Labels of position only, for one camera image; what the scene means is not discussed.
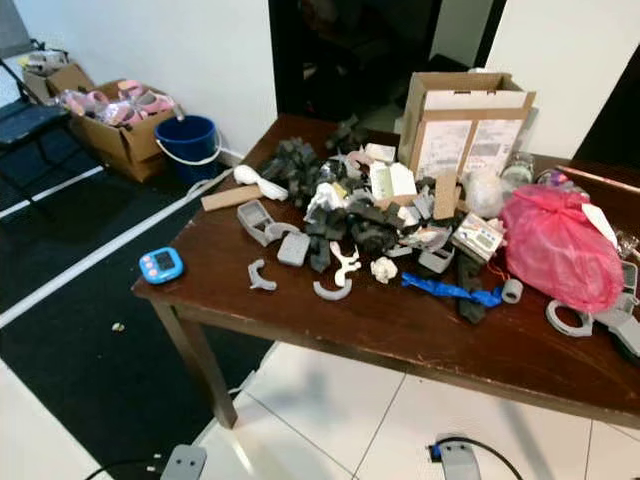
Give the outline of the cardboard box with pink items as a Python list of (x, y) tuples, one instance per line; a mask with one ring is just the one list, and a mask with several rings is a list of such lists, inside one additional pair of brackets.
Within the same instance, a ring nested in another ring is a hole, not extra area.
[(175, 101), (168, 93), (119, 79), (91, 90), (65, 90), (58, 101), (70, 113), (70, 131), (100, 164), (137, 182), (165, 169), (155, 129), (174, 116)]

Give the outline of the blue crumpled plastic strip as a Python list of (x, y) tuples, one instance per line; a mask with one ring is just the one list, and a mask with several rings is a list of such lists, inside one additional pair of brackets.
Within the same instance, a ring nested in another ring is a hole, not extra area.
[(461, 285), (452, 285), (448, 283), (438, 282), (438, 280), (421, 278), (410, 273), (401, 273), (399, 275), (402, 285), (421, 289), (435, 297), (457, 298), (457, 300), (467, 300), (477, 303), (484, 308), (494, 308), (502, 305), (504, 302), (502, 293), (503, 288), (497, 287), (492, 291), (468, 291)]

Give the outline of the grey rounded square part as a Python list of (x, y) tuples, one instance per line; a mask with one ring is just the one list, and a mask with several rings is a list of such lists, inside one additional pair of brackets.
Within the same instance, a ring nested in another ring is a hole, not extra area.
[(288, 232), (282, 239), (276, 260), (292, 268), (301, 268), (310, 251), (310, 236), (302, 232)]

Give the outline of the blue digital timer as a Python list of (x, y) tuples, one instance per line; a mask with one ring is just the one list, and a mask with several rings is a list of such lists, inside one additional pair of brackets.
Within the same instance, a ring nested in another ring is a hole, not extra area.
[(161, 247), (145, 253), (138, 260), (142, 278), (148, 284), (160, 285), (172, 282), (186, 273), (186, 265), (173, 247)]

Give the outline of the pink plastic bag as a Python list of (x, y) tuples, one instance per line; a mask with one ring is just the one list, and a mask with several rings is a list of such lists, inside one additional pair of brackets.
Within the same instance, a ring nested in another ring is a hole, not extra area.
[(521, 186), (499, 219), (506, 228), (506, 269), (525, 285), (585, 314), (620, 296), (622, 262), (586, 215), (589, 197), (553, 186)]

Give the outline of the dark brown wooden table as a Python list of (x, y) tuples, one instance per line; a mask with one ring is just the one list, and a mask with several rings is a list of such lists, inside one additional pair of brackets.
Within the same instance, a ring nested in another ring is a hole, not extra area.
[[(236, 211), (197, 211), (173, 248), (186, 273), (173, 282), (134, 284), (159, 316), (215, 420), (236, 424), (236, 407), (206, 326), (279, 340), (384, 369), (407, 372), (531, 406), (640, 430), (640, 367), (602, 333), (559, 334), (545, 316), (548, 297), (526, 288), (518, 303), (466, 323), (451, 300), (366, 270), (338, 301), (314, 292), (317, 274), (275, 260), (239, 223)], [(275, 291), (250, 288), (247, 266), (265, 260)]]

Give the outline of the blue plastic bucket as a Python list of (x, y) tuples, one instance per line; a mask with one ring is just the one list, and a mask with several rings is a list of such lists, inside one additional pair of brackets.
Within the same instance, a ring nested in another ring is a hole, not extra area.
[(227, 166), (220, 163), (221, 141), (214, 120), (200, 115), (172, 116), (157, 124), (155, 140), (172, 160), (178, 177), (187, 184), (219, 177)]

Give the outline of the white curved plastic part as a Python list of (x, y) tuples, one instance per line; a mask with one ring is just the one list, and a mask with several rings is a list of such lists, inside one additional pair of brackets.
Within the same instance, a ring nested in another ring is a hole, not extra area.
[(348, 275), (361, 268), (360, 251), (358, 248), (353, 248), (352, 255), (343, 255), (342, 247), (337, 241), (329, 242), (330, 251), (333, 256), (339, 262), (339, 268), (334, 274), (334, 283), (337, 285), (335, 291), (329, 291), (325, 289), (320, 282), (314, 282), (314, 292), (316, 296), (324, 298), (324, 300), (338, 301), (346, 298), (352, 291), (352, 282), (348, 279)]

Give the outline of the upright brown cardboard piece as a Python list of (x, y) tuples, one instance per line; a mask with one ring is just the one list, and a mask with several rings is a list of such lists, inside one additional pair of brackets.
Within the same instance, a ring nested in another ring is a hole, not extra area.
[(433, 219), (436, 221), (451, 220), (456, 216), (460, 202), (457, 172), (443, 172), (434, 175)]

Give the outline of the small printed product box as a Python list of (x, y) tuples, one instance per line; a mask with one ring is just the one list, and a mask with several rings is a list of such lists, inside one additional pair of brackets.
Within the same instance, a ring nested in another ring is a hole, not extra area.
[(471, 259), (486, 264), (506, 244), (506, 225), (498, 218), (484, 219), (467, 212), (454, 228), (451, 243)]

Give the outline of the small cardboard box with clutter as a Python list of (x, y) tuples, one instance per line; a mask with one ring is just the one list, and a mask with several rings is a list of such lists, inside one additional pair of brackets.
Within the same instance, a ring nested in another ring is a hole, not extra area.
[(28, 52), (19, 60), (23, 84), (33, 99), (49, 104), (65, 90), (92, 90), (93, 82), (84, 70), (61, 50)]

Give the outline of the white paper tag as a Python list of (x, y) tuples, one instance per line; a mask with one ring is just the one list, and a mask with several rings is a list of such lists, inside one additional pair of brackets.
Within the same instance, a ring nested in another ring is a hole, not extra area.
[(616, 230), (614, 230), (608, 219), (605, 218), (603, 210), (594, 204), (582, 204), (581, 210), (584, 212), (585, 218), (588, 219), (600, 233), (602, 233), (602, 236), (605, 239), (608, 239), (608, 241), (611, 242), (614, 251), (620, 251), (620, 242), (618, 242)]

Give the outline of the long dark grey foam piece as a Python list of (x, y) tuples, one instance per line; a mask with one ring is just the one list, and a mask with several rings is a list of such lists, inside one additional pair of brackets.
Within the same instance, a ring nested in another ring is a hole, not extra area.
[[(486, 292), (480, 278), (481, 264), (479, 261), (462, 253), (456, 260), (457, 285), (465, 288), (467, 292)], [(457, 298), (456, 307), (458, 315), (471, 325), (477, 325), (486, 315), (486, 307), (483, 303), (472, 301), (471, 298)]]

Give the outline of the clear glass jar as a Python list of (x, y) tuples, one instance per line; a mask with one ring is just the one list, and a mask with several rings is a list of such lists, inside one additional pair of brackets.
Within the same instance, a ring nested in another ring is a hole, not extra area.
[(534, 157), (527, 152), (515, 152), (509, 157), (506, 168), (500, 173), (503, 187), (516, 189), (527, 186), (534, 180)]

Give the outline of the grey open plastic housing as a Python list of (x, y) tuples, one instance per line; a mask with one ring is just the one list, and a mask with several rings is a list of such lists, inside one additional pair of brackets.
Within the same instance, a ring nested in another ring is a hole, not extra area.
[(268, 246), (279, 238), (279, 234), (275, 233), (273, 229), (275, 220), (271, 218), (269, 211), (265, 209), (260, 200), (251, 200), (238, 206), (236, 215), (239, 224), (261, 246)]

